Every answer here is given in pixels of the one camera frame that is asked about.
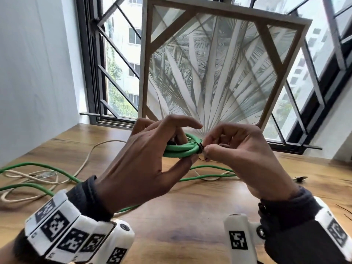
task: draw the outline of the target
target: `hand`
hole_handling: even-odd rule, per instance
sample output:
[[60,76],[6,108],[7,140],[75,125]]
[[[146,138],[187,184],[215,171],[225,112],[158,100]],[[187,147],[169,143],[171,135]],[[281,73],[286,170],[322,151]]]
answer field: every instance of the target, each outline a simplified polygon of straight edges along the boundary
[[231,167],[259,199],[288,200],[298,192],[255,125],[222,123],[206,135],[203,146],[205,157]]
[[131,136],[107,170],[96,180],[96,190],[105,208],[116,213],[122,208],[139,205],[166,194],[198,159],[192,155],[180,159],[162,172],[162,156],[167,142],[187,143],[182,127],[202,128],[187,116],[168,115],[154,122],[137,119]]

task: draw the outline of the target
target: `green cable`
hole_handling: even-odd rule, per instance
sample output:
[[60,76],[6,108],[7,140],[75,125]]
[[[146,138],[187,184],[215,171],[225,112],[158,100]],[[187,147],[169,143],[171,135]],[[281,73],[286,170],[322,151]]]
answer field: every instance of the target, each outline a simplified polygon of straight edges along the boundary
[[[188,141],[189,141],[187,144],[183,144],[183,145],[167,145],[163,156],[164,157],[170,157],[170,158],[183,158],[183,157],[188,157],[190,155],[199,153],[200,143],[202,142],[202,140],[200,138],[196,137],[195,135],[192,135],[192,134],[189,134],[189,133],[186,133],[186,136],[187,136]],[[39,167],[42,167],[42,168],[55,170],[56,172],[65,175],[70,180],[72,180],[72,181],[74,181],[76,183],[80,183],[81,182],[79,179],[77,179],[76,177],[68,174],[67,172],[65,172],[62,169],[55,168],[55,167],[52,167],[52,166],[46,165],[46,164],[33,163],[33,162],[24,162],[24,163],[15,164],[15,165],[12,165],[12,166],[8,166],[8,167],[5,167],[5,168],[2,168],[2,169],[0,169],[0,174],[5,172],[6,170],[10,170],[10,169],[18,168],[18,167],[22,167],[22,166],[30,166],[30,165],[31,166],[39,166]],[[223,167],[219,167],[219,166],[215,166],[215,165],[199,165],[199,166],[191,167],[190,170],[193,170],[193,169],[196,169],[196,168],[217,168],[217,169],[220,169],[220,170],[225,170],[227,172],[232,172],[233,173],[233,170],[230,169],[230,168],[223,168]],[[180,180],[180,182],[192,181],[192,180],[202,179],[202,178],[207,178],[207,177],[235,177],[235,176],[236,176],[236,174],[209,174],[209,175],[200,175],[200,176],[196,176],[196,177],[183,178],[183,179]],[[44,188],[43,186],[40,186],[37,183],[19,183],[19,184],[8,185],[8,186],[0,187],[0,191],[10,190],[10,189],[18,188],[18,187],[33,187],[33,188],[36,188],[38,190],[41,190],[42,192],[46,193],[49,196],[54,196],[54,193],[52,191]],[[128,211],[130,209],[137,208],[139,206],[140,205],[127,207],[127,208],[121,209],[118,213],[125,212],[125,211]]]

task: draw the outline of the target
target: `canvas frame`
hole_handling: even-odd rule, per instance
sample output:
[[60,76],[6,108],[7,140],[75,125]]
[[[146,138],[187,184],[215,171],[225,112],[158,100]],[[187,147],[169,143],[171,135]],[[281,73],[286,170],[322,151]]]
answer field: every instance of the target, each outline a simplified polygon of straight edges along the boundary
[[[151,42],[153,6],[177,8],[185,10],[185,12]],[[151,55],[197,13],[254,22],[277,76],[257,124],[261,129],[264,129],[312,21],[296,16],[208,0],[143,0],[138,117],[158,120],[147,106],[149,59]],[[283,62],[277,52],[268,25],[296,30]]]

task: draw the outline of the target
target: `green foliage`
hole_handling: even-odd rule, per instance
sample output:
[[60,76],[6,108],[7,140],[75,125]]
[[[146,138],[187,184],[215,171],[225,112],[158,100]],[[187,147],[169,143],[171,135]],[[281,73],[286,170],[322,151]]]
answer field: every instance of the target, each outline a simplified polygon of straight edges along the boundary
[[[107,60],[107,71],[109,75],[115,80],[118,81],[121,79],[122,70],[116,64],[115,60],[115,51],[110,46],[107,45],[106,49],[106,60]],[[134,107],[126,100],[126,98],[115,88],[115,86],[108,81],[108,100],[109,105],[120,115],[131,118],[136,118],[138,116],[138,112],[134,109]]]

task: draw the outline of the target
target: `desk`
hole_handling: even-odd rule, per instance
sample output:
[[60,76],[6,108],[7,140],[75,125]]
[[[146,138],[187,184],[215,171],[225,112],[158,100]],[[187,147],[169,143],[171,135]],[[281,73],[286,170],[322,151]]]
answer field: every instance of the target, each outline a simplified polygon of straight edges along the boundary
[[[79,124],[9,164],[39,162],[74,174],[93,145],[111,139],[126,140],[129,133],[115,128]],[[78,178],[84,180],[92,174],[101,174],[123,145],[111,142],[97,147]],[[351,168],[341,163],[299,155],[278,153],[277,157],[292,177],[309,177],[303,185],[330,206],[341,225],[352,235],[352,221],[344,215],[349,213],[336,205],[352,211]],[[177,159],[164,158],[163,169],[169,169],[176,161]],[[27,173],[38,170],[38,167],[21,167],[18,170]],[[211,168],[197,171],[201,175],[221,172]],[[186,176],[195,175],[194,171],[190,171]],[[0,185],[10,181],[12,180],[0,177]],[[72,186],[70,183],[57,190]],[[9,198],[25,197],[33,191],[35,190],[17,189]],[[23,228],[24,220],[47,200],[48,197],[44,197],[33,202],[0,203],[0,246],[12,240]],[[231,213],[245,213],[251,221],[258,221],[257,203],[258,199],[236,178],[178,183],[168,194],[120,217],[131,225],[136,234],[124,263],[228,264],[222,221]],[[263,246],[258,246],[257,252],[263,263],[274,263],[266,255]]]

